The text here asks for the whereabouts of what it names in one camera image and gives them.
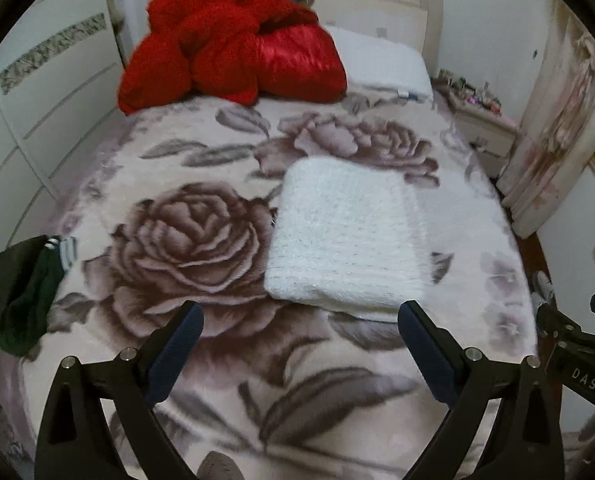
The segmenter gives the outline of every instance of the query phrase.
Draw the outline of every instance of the folded white sweater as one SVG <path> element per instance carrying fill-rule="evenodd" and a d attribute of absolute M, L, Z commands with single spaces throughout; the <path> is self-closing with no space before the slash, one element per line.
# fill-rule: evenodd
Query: folded white sweater
<path fill-rule="evenodd" d="M 274 298 L 397 321 L 431 285 L 415 187 L 394 171 L 330 157 L 286 173 L 264 286 Z"/>

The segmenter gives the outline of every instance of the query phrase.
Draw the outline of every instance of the metal screw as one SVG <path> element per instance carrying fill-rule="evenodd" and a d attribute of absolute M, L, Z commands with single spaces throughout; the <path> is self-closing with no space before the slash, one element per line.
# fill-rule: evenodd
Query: metal screw
<path fill-rule="evenodd" d="M 62 368 L 72 368 L 73 366 L 75 366 L 75 363 L 77 363 L 77 357 L 74 357 L 72 355 L 69 355 L 68 357 L 65 357 L 64 359 L 62 359 Z"/>
<path fill-rule="evenodd" d="M 467 348 L 465 351 L 466 358 L 469 361 L 479 361 L 482 358 L 482 352 L 477 348 Z"/>
<path fill-rule="evenodd" d="M 527 365 L 529 365 L 531 368 L 539 368 L 539 358 L 534 355 L 530 355 L 527 357 Z"/>
<path fill-rule="evenodd" d="M 131 360 L 135 359 L 136 355 L 137 355 L 137 350 L 129 347 L 129 348 L 124 348 L 119 353 L 119 358 L 122 359 L 122 361 L 131 361 Z"/>

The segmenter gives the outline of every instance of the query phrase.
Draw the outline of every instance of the headboard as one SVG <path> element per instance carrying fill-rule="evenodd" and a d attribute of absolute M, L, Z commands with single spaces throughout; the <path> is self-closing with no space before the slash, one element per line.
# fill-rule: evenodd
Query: headboard
<path fill-rule="evenodd" d="M 444 0 L 315 0 L 313 10 L 326 25 L 413 47 L 435 72 Z"/>

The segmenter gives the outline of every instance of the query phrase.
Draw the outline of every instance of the red blanket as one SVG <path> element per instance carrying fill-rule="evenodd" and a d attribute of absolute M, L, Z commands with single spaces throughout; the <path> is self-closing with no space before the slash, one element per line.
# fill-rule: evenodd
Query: red blanket
<path fill-rule="evenodd" d="M 346 90 L 333 40 L 290 0 L 152 0 L 151 34 L 119 88 L 120 110 L 168 104 L 191 89 L 240 104 L 258 91 L 331 102 Z"/>

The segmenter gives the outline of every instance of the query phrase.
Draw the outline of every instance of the curtain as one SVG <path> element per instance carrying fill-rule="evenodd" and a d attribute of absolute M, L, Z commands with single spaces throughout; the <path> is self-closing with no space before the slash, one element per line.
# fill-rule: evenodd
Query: curtain
<path fill-rule="evenodd" d="M 545 57 L 497 187 L 527 238 L 557 209 L 595 151 L 595 41 L 554 0 Z"/>

